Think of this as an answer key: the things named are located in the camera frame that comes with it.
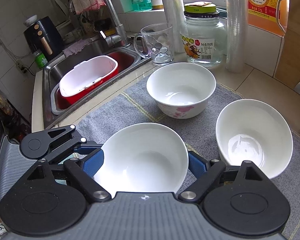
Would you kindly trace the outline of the orange cooking wine jug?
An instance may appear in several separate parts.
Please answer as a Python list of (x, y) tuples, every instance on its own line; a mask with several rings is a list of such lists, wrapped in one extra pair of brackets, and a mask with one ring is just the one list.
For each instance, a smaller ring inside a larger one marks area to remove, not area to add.
[(285, 36), (289, 0), (248, 0), (248, 24), (278, 36)]

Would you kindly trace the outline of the stainless steel sink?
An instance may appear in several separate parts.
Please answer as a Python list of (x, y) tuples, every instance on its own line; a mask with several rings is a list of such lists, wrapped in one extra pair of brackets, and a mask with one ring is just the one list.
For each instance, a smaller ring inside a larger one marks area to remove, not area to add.
[(86, 45), (79, 53), (59, 55), (43, 70), (42, 101), (45, 128), (51, 128), (119, 79), (151, 59), (141, 40), (109, 48), (104, 40)]

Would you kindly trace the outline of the clear glass mug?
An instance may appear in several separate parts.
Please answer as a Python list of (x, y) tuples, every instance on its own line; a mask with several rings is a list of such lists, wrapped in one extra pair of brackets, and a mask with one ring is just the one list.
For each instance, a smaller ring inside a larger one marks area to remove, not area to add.
[[(142, 39), (145, 50), (138, 48), (137, 41)], [(173, 26), (170, 23), (156, 23), (143, 27), (134, 37), (134, 49), (140, 57), (150, 57), (156, 66), (164, 66), (174, 60)]]

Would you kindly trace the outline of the grey checked dish mat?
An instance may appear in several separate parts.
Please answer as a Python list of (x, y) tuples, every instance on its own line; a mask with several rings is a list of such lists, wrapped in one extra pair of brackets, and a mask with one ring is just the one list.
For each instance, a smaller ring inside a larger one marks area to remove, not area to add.
[[(157, 107), (142, 79), (103, 106), (91, 111), (77, 124), (79, 133), (88, 140), (104, 143), (117, 131), (142, 122), (158, 122), (176, 131), (186, 147), (206, 160), (217, 159), (219, 148), (215, 130), (221, 110), (229, 103), (241, 99), (232, 90), (217, 85), (207, 107), (191, 119), (174, 119)], [(290, 217), (283, 231), (287, 239), (300, 239), (300, 136), (293, 136), (293, 155), (288, 167), (272, 179), (290, 203)]]

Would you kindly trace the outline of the plain white bowl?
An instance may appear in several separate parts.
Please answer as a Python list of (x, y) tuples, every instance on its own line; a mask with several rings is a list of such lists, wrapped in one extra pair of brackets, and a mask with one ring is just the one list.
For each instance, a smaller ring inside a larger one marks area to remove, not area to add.
[(279, 176), (293, 155), (293, 137), (284, 117), (269, 104), (241, 99), (226, 105), (216, 121), (219, 156), (227, 165), (252, 161), (268, 178)]

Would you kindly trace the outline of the plastic wrap roll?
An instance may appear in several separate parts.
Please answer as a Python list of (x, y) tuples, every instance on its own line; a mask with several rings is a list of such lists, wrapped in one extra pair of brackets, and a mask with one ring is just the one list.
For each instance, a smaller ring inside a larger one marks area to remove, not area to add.
[(248, 32), (248, 1), (226, 0), (226, 10), (228, 28), (226, 69), (240, 73), (244, 67)]

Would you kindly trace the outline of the steel kitchen faucet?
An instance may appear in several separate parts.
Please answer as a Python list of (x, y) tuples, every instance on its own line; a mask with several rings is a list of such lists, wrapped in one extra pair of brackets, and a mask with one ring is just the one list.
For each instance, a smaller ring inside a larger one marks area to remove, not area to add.
[(105, 2), (105, 6), (102, 6), (102, 7), (107, 7), (108, 8), (108, 12), (110, 14), (110, 18), (111, 18), (111, 21), (114, 25), (114, 28), (115, 28), (115, 31), (116, 31), (116, 34), (115, 35), (110, 35), (109, 38), (110, 38), (110, 45), (109, 46), (114, 46), (116, 44), (119, 44), (123, 47), (127, 47), (130, 45), (130, 43), (128, 42), (128, 37), (127, 37), (127, 34), (125, 32), (125, 29), (124, 29), (124, 26), (123, 24), (120, 22), (119, 20), (119, 17), (114, 9), (114, 6), (112, 4), (112, 1), (111, 0), (104, 0)]

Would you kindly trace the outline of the white red plastic basin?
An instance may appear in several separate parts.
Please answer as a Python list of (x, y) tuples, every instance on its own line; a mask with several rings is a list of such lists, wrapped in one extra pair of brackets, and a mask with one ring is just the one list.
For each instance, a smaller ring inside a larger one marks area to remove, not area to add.
[(118, 62), (107, 56), (97, 56), (74, 66), (59, 82), (61, 96), (73, 104), (119, 73)]

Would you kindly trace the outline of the white bowl pink flowers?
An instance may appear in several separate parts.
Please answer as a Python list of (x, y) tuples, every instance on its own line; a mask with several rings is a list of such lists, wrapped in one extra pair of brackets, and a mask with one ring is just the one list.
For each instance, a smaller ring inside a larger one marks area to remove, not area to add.
[(189, 119), (206, 108), (216, 89), (216, 79), (198, 64), (178, 62), (152, 73), (146, 88), (164, 114), (175, 119)]

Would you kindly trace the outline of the bamboo cutting board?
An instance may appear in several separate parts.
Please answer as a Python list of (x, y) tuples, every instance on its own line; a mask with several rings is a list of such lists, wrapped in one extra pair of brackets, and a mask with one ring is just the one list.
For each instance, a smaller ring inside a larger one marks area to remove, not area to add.
[(300, 82), (300, 0), (290, 0), (287, 32), (275, 78), (290, 88)]

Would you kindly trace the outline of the black air fryer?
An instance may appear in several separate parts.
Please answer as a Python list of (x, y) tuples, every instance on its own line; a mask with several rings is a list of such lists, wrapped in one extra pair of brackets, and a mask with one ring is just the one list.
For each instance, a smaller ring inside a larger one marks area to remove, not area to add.
[(64, 41), (49, 16), (36, 20), (24, 31), (24, 36), (31, 52), (41, 51), (48, 62), (64, 49)]

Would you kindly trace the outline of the green can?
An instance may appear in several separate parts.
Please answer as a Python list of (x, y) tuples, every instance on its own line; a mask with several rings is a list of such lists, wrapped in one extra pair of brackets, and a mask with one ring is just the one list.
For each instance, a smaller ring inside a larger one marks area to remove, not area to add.
[(47, 65), (47, 59), (40, 50), (35, 51), (33, 55), (34, 61), (39, 69), (42, 69)]

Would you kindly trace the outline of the glass jar green lid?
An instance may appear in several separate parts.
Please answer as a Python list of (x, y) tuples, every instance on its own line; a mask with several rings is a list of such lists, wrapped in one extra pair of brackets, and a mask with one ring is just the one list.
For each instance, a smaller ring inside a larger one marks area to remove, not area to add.
[(216, 68), (223, 61), (227, 45), (227, 30), (220, 21), (216, 5), (187, 3), (184, 16), (180, 35), (187, 60), (205, 68)]

